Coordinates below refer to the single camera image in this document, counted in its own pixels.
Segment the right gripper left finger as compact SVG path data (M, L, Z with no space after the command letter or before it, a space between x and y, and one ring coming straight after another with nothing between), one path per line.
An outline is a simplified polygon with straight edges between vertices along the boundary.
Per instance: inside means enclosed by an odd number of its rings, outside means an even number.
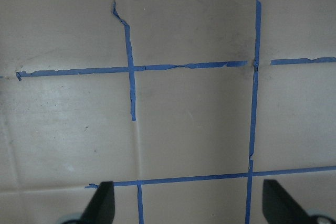
M101 182L81 215L80 223L111 224L114 216L114 183Z

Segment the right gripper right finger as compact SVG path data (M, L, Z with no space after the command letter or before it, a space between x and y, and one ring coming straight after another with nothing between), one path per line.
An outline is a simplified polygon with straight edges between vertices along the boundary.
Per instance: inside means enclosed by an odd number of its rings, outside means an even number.
M267 223L316 223L277 180L265 179L262 186L262 212Z

